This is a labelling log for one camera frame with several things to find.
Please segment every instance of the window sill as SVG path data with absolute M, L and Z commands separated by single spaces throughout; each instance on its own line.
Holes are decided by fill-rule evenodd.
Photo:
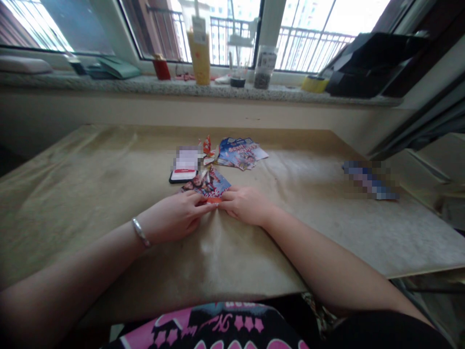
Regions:
M 255 89 L 249 83 L 246 84 L 245 88 L 233 88 L 229 85 L 216 85 L 214 83 L 210 86 L 197 86 L 195 81 L 159 81 L 153 76 L 139 76 L 127 80 L 92 80 L 88 76 L 80 77 L 70 72 L 39 75 L 0 73 L 0 86 L 378 107 L 396 107 L 402 103 L 402 98 L 382 96 L 372 99 L 331 97 L 327 93 L 313 94 L 301 91 L 296 87 L 281 85 L 271 85 L 268 90 Z

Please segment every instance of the beige tablecloth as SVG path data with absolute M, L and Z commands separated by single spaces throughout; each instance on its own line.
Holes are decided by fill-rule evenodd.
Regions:
M 361 159 L 330 131 L 82 126 L 0 180 L 3 287 L 85 247 L 180 185 L 176 146 L 211 135 L 251 137 L 270 155 L 251 171 L 217 166 L 255 186 L 388 277 L 465 266 L 465 239 L 407 194 L 399 202 L 344 197 L 344 160 Z M 277 246 L 224 212 L 188 238 L 147 251 L 83 324 L 154 317 L 219 300 L 305 290 Z

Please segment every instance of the window glass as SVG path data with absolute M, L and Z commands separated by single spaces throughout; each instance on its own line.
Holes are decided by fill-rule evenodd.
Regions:
M 88 0 L 0 0 L 4 46 L 113 54 Z
M 168 61 L 192 62 L 184 28 L 182 8 L 177 0 L 120 0 L 131 26 L 142 58 L 152 59 L 156 53 Z M 260 0 L 203 0 L 210 6 L 212 64 L 228 66 L 228 40 L 233 33 L 249 38 L 255 47 L 259 25 Z M 250 64 L 254 50 L 251 50 Z
M 287 0 L 276 69 L 317 73 L 361 32 L 371 32 L 390 0 Z

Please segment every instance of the red container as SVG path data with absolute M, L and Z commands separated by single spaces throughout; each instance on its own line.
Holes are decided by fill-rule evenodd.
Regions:
M 164 59 L 161 54 L 156 54 L 154 57 L 155 59 L 152 62 L 154 63 L 154 68 L 158 80 L 171 80 L 166 59 Z

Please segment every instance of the bangle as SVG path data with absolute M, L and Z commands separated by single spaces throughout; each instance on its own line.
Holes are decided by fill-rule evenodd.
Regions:
M 136 231 L 136 234 L 139 236 L 139 238 L 142 240 L 142 243 L 144 244 L 145 248 L 150 248 L 152 244 L 150 243 L 149 240 L 145 237 L 144 232 L 142 231 L 142 228 L 140 227 L 139 222 L 137 221 L 136 217 L 132 219 L 132 225 L 134 226 L 134 230 Z

